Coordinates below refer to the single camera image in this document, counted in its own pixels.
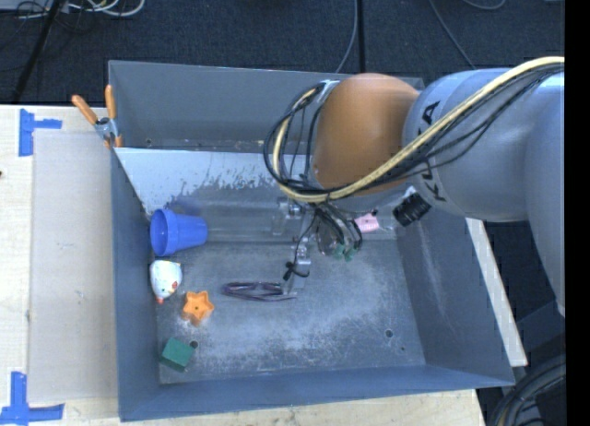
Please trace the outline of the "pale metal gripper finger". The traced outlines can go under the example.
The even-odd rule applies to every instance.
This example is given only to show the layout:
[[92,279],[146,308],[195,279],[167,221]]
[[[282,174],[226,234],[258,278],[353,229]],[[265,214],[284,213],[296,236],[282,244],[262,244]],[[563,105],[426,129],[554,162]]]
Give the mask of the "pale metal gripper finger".
[[284,295],[297,295],[303,290],[307,277],[310,276],[310,266],[311,260],[307,256],[297,254],[286,263],[282,276],[282,293]]
[[286,196],[279,197],[271,218],[271,233],[274,236],[282,235],[288,222],[300,217],[301,207],[297,202]]

